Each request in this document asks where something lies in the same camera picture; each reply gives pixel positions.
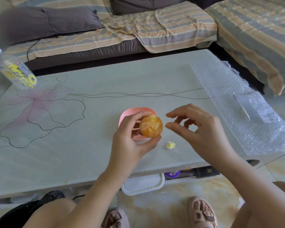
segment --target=black line pattern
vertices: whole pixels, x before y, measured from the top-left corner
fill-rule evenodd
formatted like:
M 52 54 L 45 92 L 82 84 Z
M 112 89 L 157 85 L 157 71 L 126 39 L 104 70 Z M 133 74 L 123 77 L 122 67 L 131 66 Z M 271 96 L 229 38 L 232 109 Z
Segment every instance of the black line pattern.
M 28 98 L 27 101 L 24 101 L 24 102 L 21 102 L 21 103 L 16 103 L 16 104 L 6 104 L 6 105 L 19 105 L 19 104 L 23 104 L 23 103 L 30 103 L 27 107 L 25 107 L 22 111 L 22 113 L 20 114 L 19 117 L 17 117 L 16 119 L 14 119 L 13 121 L 11 121 L 10 123 L 8 123 L 8 125 L 6 125 L 1 131 L 0 131 L 0 137 L 2 138 L 6 138 L 8 139 L 8 145 L 4 145 L 1 148 L 3 147 L 14 147 L 14 148 L 19 148 L 19 149 L 23 149 L 23 148 L 26 148 L 28 147 L 33 141 L 35 141 L 36 139 L 39 139 L 39 138 L 44 138 L 46 136 L 48 136 L 54 129 L 56 128 L 66 128 L 70 125 L 72 125 L 74 122 L 76 121 L 80 121 L 80 120 L 83 120 L 85 119 L 85 116 L 84 116 L 84 112 L 86 110 L 86 106 L 84 104 L 84 98 L 122 98 L 122 97 L 125 97 L 125 96 L 133 96 L 133 97 L 146 97 L 146 98 L 154 98 L 154 97 L 163 97 L 163 96 L 174 96 L 174 97 L 179 97 L 179 98 L 186 98 L 186 99 L 209 99 L 209 98 L 188 98 L 188 97 L 182 97 L 182 96 L 178 96 L 177 94 L 181 94 L 181 93 L 185 93 L 185 92 L 190 92 L 190 91 L 195 91 L 195 90 L 200 90 L 200 89 L 203 89 L 203 88 L 198 88 L 198 89 L 192 89 L 192 90 L 187 90 L 187 91 L 183 91 L 183 92 L 178 92 L 178 93 L 174 93 L 174 94 L 162 94 L 162 93 L 141 93 L 141 94 L 126 94 L 126 93 L 116 93 L 116 92 L 112 92 L 112 93 L 102 93 L 102 94 L 96 94 L 96 95 L 87 95 L 87 94 L 73 94 L 71 93 L 72 91 L 74 91 L 74 89 L 72 88 L 62 88 L 61 87 L 63 86 L 63 84 L 65 83 L 66 79 L 67 79 L 67 75 L 65 76 L 65 80 L 64 81 L 61 81 L 61 80 L 58 80 L 57 77 L 55 76 L 45 76 L 45 77 L 49 77 L 49 78 L 55 78 L 57 81 L 58 81 L 58 84 L 55 85 L 55 87 L 53 88 L 52 91 L 50 91 L 49 93 L 46 93 L 42 96 L 39 96 L 37 98 L 32 98 L 32 97 L 28 97 L 28 96 L 20 96 L 19 93 L 17 92 L 17 96 L 18 97 L 22 97 L 22 98 Z M 54 100 L 50 100 L 48 99 L 49 97 L 52 98 L 56 93 L 61 93 L 61 92 L 68 92 L 64 95 L 64 97 L 62 98 L 58 98 L 58 99 L 54 99 Z M 83 111 L 82 111 L 82 118 L 79 118 L 79 119 L 76 119 L 76 120 L 73 120 L 71 123 L 68 123 L 68 125 L 65 125 L 64 123 L 62 122 L 58 122 L 58 121 L 54 121 L 51 113 L 45 109 L 45 108 L 42 108 L 42 107 L 37 107 L 36 106 L 36 102 L 55 102 L 55 101 L 60 101 L 60 100 L 63 100 L 63 101 L 79 101 L 82 105 L 83 105 Z M 50 129 L 44 129 L 42 127 L 42 125 L 38 124 L 38 123 L 35 123 L 35 122 L 32 122 L 30 120 L 30 116 L 32 114 L 32 111 L 33 109 L 43 109 L 43 110 L 46 110 L 49 114 L 49 118 L 50 120 L 52 120 L 53 122 L 56 122 L 58 124 L 61 124 L 61 126 L 56 126 L 56 127 L 53 127 L 53 128 L 50 128 Z M 27 116 L 26 116 L 26 122 L 29 123 L 29 124 L 33 124 L 33 125 L 38 125 L 38 127 L 41 129 L 41 131 L 48 131 L 47 134 L 45 134 L 44 136 L 39 136 L 37 138 L 34 138 L 32 141 L 30 141 L 28 144 L 24 145 L 24 146 L 17 146 L 15 144 L 12 143 L 11 141 L 11 138 L 8 137 L 8 136 L 5 136 L 3 133 L 4 133 L 4 130 L 7 129 L 12 123 L 14 123 L 16 120 L 18 120 L 20 117 L 23 117 L 26 113 L 26 111 L 29 111 L 27 113 Z

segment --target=plastic water bottle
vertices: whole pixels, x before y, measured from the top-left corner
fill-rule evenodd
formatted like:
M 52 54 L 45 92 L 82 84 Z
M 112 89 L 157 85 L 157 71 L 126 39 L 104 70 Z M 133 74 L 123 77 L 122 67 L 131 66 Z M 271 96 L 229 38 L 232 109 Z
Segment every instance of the plastic water bottle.
M 18 57 L 5 54 L 1 49 L 0 72 L 20 89 L 33 89 L 37 84 L 35 75 Z

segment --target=pink bowl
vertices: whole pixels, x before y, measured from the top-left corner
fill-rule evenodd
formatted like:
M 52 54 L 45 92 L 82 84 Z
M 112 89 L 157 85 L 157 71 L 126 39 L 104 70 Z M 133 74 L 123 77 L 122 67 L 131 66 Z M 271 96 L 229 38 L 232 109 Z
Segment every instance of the pink bowl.
M 148 107 L 130 108 L 130 109 L 127 109 L 125 112 L 123 112 L 122 115 L 120 116 L 118 127 L 120 126 L 120 123 L 122 122 L 122 120 L 124 119 L 125 116 L 136 114 L 140 111 L 148 111 L 148 112 L 151 112 L 152 114 L 157 116 L 156 112 L 154 110 L 152 110 L 151 108 L 148 108 Z M 142 139 L 147 139 L 147 137 L 142 136 L 142 135 L 137 135 L 137 136 L 133 137 L 133 140 L 142 140 Z

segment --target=person's left hand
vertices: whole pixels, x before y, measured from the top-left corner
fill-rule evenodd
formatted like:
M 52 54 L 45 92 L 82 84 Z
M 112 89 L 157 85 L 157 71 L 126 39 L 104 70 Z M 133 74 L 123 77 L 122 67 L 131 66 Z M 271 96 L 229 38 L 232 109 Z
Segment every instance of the person's left hand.
M 126 116 L 113 136 L 111 157 L 107 170 L 118 173 L 118 176 L 122 177 L 123 180 L 130 176 L 141 158 L 154 149 L 161 139 L 161 136 L 157 136 L 141 145 L 132 140 L 135 135 L 139 134 L 139 130 L 132 131 L 133 128 L 138 128 L 136 121 L 149 115 L 151 112 L 141 111 Z

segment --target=white plastic container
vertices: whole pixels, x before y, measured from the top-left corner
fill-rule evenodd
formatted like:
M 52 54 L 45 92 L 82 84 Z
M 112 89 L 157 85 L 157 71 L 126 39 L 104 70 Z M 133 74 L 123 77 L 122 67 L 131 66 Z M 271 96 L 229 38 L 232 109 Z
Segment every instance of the white plastic container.
M 18 57 L 5 54 L 0 49 L 0 72 L 19 89 L 33 89 L 37 78 Z
M 165 183 L 164 174 L 128 178 L 122 185 L 122 191 L 129 196 L 159 190 Z

